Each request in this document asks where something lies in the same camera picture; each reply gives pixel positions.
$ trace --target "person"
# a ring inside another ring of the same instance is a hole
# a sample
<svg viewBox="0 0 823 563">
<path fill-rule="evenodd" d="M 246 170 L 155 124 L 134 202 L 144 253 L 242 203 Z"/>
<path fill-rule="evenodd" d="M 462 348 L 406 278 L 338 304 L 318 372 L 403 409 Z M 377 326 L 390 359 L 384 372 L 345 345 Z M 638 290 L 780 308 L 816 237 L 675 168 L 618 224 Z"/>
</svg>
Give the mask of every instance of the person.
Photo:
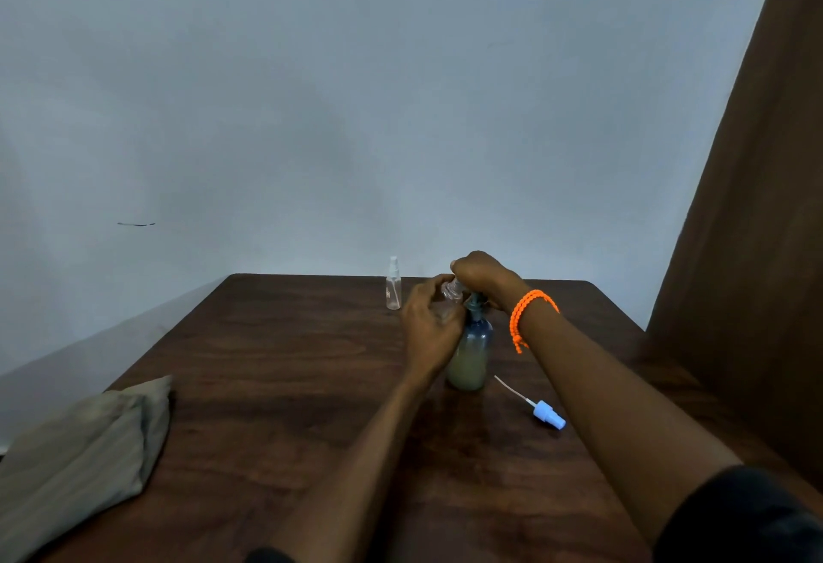
<svg viewBox="0 0 823 563">
<path fill-rule="evenodd" d="M 511 314 L 530 288 L 475 251 L 452 271 Z M 430 303 L 440 275 L 402 311 L 406 370 L 343 461 L 315 485 L 248 563 L 349 563 L 365 556 L 418 406 L 454 353 L 465 310 L 441 321 Z M 657 563 L 823 561 L 823 527 L 792 496 L 741 460 L 550 305 L 523 312 L 520 333 L 560 396 Z"/>
</svg>

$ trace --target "blue bottle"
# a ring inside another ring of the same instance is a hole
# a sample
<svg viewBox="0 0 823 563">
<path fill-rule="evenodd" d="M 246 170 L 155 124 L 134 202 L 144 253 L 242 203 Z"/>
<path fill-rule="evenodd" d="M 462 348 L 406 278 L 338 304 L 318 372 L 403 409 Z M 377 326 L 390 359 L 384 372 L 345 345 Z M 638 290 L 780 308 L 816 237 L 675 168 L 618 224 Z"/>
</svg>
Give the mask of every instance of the blue bottle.
<svg viewBox="0 0 823 563">
<path fill-rule="evenodd" d="M 446 380 L 455 388 L 467 392 L 478 390 L 486 384 L 486 362 L 489 360 L 489 344 L 494 329 L 483 315 L 486 298 L 472 293 L 466 303 L 466 326 L 458 349 L 446 368 Z"/>
</svg>

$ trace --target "black sleeve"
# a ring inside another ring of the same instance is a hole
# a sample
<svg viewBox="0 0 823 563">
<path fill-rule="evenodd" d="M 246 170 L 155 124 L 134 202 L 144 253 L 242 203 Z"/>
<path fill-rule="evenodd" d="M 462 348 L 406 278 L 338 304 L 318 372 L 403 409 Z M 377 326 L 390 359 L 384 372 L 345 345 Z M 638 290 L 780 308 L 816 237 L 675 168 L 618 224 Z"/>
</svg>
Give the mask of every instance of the black sleeve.
<svg viewBox="0 0 823 563">
<path fill-rule="evenodd" d="M 823 525 L 766 473 L 732 467 L 683 501 L 655 563 L 821 563 Z"/>
<path fill-rule="evenodd" d="M 258 548 L 249 553 L 244 563 L 294 563 L 294 559 L 274 548 Z"/>
</svg>

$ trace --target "gray fabric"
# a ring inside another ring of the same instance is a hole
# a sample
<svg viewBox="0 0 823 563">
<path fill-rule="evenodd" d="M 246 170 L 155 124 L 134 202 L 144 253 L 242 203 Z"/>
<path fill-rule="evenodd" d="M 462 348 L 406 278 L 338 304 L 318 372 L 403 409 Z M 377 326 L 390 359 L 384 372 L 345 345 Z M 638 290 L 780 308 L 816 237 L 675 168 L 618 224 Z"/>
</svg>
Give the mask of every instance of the gray fabric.
<svg viewBox="0 0 823 563">
<path fill-rule="evenodd" d="M 103 392 L 20 434 L 0 462 L 0 563 L 137 496 L 169 431 L 171 377 Z"/>
</svg>

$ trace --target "wooden table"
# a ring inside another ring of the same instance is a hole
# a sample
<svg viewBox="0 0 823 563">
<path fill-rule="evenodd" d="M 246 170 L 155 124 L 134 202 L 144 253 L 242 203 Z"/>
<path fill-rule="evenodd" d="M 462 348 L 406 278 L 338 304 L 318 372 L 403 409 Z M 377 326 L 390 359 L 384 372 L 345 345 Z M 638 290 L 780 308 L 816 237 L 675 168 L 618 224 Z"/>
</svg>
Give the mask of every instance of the wooden table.
<svg viewBox="0 0 823 563">
<path fill-rule="evenodd" d="M 404 280 L 406 294 L 414 280 Z M 821 497 L 588 282 L 539 281 L 563 313 L 809 506 Z M 564 414 L 506 318 L 489 362 Z M 402 371 L 384 279 L 233 275 L 115 388 L 174 375 L 169 439 L 146 491 L 42 555 L 57 561 L 240 561 L 341 457 Z M 493 379 L 438 381 L 415 421 L 369 560 L 648 561 L 574 428 L 553 431 Z"/>
</svg>

